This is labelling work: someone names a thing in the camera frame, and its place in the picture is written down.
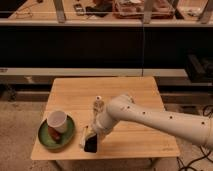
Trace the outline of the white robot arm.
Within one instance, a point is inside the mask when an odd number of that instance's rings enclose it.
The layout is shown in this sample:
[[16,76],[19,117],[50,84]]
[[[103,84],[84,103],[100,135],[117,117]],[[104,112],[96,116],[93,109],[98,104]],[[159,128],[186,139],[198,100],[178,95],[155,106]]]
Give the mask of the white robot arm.
[[213,118],[150,109],[135,104],[126,94],[111,99],[85,134],[84,144],[112,132],[120,121],[135,122],[213,150]]

